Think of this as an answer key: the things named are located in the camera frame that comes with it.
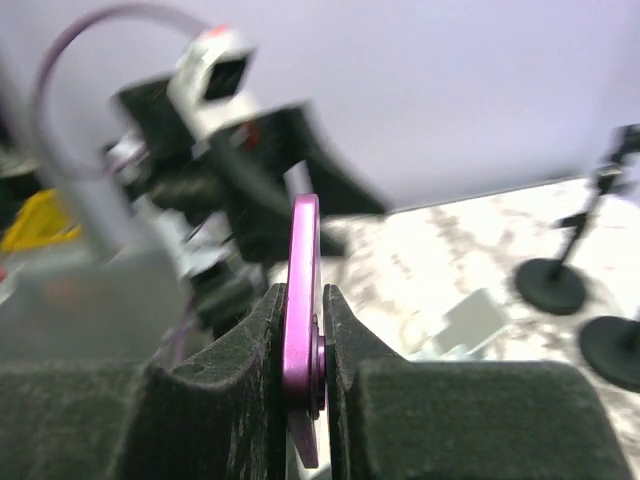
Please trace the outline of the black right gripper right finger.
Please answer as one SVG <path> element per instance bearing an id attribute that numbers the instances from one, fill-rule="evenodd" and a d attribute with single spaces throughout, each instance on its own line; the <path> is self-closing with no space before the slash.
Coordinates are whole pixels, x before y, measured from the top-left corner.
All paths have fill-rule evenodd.
<path id="1" fill-rule="evenodd" d="M 405 360 L 323 294 L 336 479 L 628 479 L 591 383 L 551 361 Z"/>

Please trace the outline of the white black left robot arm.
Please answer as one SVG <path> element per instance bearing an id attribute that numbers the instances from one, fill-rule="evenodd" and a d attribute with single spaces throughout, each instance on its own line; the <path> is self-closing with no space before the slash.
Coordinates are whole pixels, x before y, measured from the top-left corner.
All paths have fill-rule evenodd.
<path id="1" fill-rule="evenodd" d="M 128 186 L 114 174 L 64 167 L 46 143 L 42 102 L 53 65 L 46 62 L 32 97 L 1 75 L 1 115 L 10 131 L 44 159 L 57 205 L 84 228 L 65 246 L 35 246 L 14 255 L 1 286 L 1 339 L 87 337 L 121 328 L 162 331 L 178 311 L 179 282 L 149 219 L 133 203 L 184 204 L 192 218 L 226 215 L 242 256 L 282 262 L 290 215 L 283 176 L 305 162 L 324 216 L 384 215 L 385 202 L 331 158 L 303 105 L 258 112 L 249 94 L 221 98 L 211 88 L 224 74 L 240 80 L 246 53 L 199 54 L 195 70 L 178 67 L 122 89 L 118 102 L 143 139 L 144 167 Z"/>

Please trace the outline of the black adjustable phone stand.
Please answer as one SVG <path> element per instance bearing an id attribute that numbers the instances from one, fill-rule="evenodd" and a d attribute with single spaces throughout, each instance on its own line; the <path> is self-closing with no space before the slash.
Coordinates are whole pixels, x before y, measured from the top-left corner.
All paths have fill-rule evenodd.
<path id="1" fill-rule="evenodd" d="M 639 126 L 621 128 L 617 143 L 596 172 L 592 182 L 594 193 L 583 210 L 559 220 L 556 227 L 570 228 L 572 233 L 554 258 L 534 258 L 521 263 L 514 271 L 515 290 L 525 303 L 556 316 L 578 312 L 587 298 L 583 277 L 569 265 L 569 259 L 585 234 L 605 196 L 629 190 L 630 182 L 622 179 L 629 158 L 639 152 Z"/>

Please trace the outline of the silver folding phone stand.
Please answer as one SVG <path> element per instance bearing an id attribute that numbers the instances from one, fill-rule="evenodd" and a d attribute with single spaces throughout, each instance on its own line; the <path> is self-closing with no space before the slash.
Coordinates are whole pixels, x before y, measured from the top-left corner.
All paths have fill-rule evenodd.
<path id="1" fill-rule="evenodd" d="M 482 360 L 490 342 L 509 324 L 504 309 L 486 289 L 478 289 L 449 310 L 445 327 L 432 337 L 413 361 Z"/>

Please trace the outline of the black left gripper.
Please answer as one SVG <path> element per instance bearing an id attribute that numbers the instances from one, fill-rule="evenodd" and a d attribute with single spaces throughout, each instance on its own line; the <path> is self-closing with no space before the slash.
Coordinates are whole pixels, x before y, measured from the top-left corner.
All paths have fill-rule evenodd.
<path id="1" fill-rule="evenodd" d="M 161 210 L 181 213 L 192 227 L 222 213 L 246 274 L 218 265 L 192 276 L 196 296 L 221 298 L 261 295 L 268 272 L 288 258 L 292 206 L 284 173 L 304 162 L 312 191 L 324 216 L 385 216 L 389 207 L 349 172 L 328 143 L 314 131 L 302 105 L 234 123 L 196 141 L 173 108 L 169 80 L 119 90 L 115 99 L 133 120 L 143 140 L 141 159 L 119 168 L 130 200 L 142 196 Z"/>

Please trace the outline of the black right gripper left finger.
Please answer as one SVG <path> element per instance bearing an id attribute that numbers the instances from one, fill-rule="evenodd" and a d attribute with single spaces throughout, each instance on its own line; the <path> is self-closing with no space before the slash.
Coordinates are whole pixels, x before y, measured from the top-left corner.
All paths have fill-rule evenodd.
<path id="1" fill-rule="evenodd" d="M 178 367 L 6 363 L 5 479 L 282 479 L 285 288 Z"/>

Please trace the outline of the purple phone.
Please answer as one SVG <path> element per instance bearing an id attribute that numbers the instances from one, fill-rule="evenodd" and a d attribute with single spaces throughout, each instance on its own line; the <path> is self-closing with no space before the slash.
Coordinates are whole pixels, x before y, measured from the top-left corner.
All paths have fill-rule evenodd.
<path id="1" fill-rule="evenodd" d="M 302 465 L 319 466 L 314 422 L 325 408 L 325 339 L 319 333 L 320 220 L 315 194 L 295 198 L 282 343 L 287 425 Z"/>

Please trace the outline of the black round-base phone stand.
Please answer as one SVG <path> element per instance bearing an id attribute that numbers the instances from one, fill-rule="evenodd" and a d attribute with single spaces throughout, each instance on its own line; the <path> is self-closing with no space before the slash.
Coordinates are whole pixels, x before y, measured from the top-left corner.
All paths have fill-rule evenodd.
<path id="1" fill-rule="evenodd" d="M 586 322 L 578 345 L 588 366 L 610 384 L 639 392 L 639 321 L 599 316 Z"/>

